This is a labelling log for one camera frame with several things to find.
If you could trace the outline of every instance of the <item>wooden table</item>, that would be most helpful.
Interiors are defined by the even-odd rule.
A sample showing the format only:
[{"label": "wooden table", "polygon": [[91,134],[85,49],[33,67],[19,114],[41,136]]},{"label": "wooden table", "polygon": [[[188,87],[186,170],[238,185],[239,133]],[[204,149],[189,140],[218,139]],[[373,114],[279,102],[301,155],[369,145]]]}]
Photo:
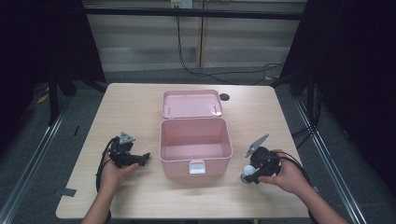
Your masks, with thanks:
[{"label": "wooden table", "polygon": [[[159,158],[163,93],[216,90],[230,95],[222,101],[233,146],[226,173],[216,177],[169,179]],[[112,138],[126,132],[136,138],[132,153],[151,152],[144,167],[128,176],[115,196],[114,218],[272,218],[308,217],[293,194],[265,184],[240,180],[249,163],[249,145],[269,133],[263,146],[282,148],[300,160],[274,89],[259,86],[111,84],[98,109],[67,184],[74,197],[63,196],[56,215],[83,218],[96,195],[95,174],[102,151]]]}]

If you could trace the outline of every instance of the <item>person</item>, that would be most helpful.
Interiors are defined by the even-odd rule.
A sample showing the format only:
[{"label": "person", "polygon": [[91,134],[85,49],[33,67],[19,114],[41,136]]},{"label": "person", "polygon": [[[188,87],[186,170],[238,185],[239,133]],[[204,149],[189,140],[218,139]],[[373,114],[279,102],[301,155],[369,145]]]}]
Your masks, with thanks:
[{"label": "person", "polygon": [[[279,157],[286,157],[282,150],[273,150]],[[259,181],[264,184],[272,184],[280,187],[286,192],[292,193],[300,198],[310,211],[311,215],[320,224],[347,223],[336,213],[320,195],[308,184],[301,171],[290,161],[281,159],[280,173],[276,176],[260,176]]]},{"label": "person", "polygon": [[[286,157],[282,150],[273,150],[280,157]],[[106,154],[104,161],[110,158]],[[120,169],[113,162],[104,162],[102,180],[99,192],[96,195],[86,216],[82,219],[83,224],[105,223],[111,202],[117,188],[125,180],[126,176],[133,172],[139,165],[132,164]],[[286,192],[295,194],[305,204],[311,215],[320,224],[347,223],[338,215],[308,184],[301,171],[290,161],[281,160],[281,170],[276,176],[260,176],[259,181],[264,184],[272,184]]]},{"label": "person", "polygon": [[120,169],[110,160],[108,153],[105,155],[104,168],[98,194],[95,197],[90,209],[82,219],[83,224],[105,223],[110,210],[111,202],[119,186],[123,183],[126,176],[137,169],[138,163],[134,163],[123,169]]}]

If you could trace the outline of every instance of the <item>box lid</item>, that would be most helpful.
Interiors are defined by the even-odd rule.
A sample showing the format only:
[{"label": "box lid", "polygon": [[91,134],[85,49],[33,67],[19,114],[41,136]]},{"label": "box lid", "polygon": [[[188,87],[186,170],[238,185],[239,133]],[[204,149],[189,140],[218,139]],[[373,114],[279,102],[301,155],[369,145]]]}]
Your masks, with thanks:
[{"label": "box lid", "polygon": [[163,117],[166,119],[220,117],[219,93],[214,90],[166,91],[163,94]]}]

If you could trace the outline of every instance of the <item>human hand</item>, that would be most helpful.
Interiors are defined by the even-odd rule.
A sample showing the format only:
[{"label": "human hand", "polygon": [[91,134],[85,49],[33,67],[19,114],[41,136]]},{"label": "human hand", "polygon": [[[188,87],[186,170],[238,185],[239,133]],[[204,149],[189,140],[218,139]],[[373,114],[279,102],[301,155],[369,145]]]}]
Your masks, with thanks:
[{"label": "human hand", "polygon": [[125,168],[119,168],[116,164],[110,161],[108,152],[104,159],[104,168],[102,171],[101,184],[99,190],[105,190],[107,192],[115,193],[117,188],[123,183],[126,176],[133,172],[138,166],[138,163],[134,163]]},{"label": "human hand", "polygon": [[[277,156],[286,157],[282,150],[273,150]],[[280,159],[281,169],[277,176],[260,176],[259,181],[265,184],[277,185],[281,189],[299,195],[306,188],[311,188],[301,170],[292,162]]]}]

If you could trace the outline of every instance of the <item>white wall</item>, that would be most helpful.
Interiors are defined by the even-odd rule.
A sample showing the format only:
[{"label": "white wall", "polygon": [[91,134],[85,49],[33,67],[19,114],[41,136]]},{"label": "white wall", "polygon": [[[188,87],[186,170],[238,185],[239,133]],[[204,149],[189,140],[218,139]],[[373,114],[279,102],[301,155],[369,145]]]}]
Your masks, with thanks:
[{"label": "white wall", "polygon": [[[84,0],[84,4],[170,7],[170,0]],[[304,6],[304,0],[193,1],[194,8],[217,10],[302,12]],[[89,15],[89,21],[105,72],[181,67],[175,17]],[[188,67],[281,63],[297,26],[297,21],[180,18],[183,59]]]}]

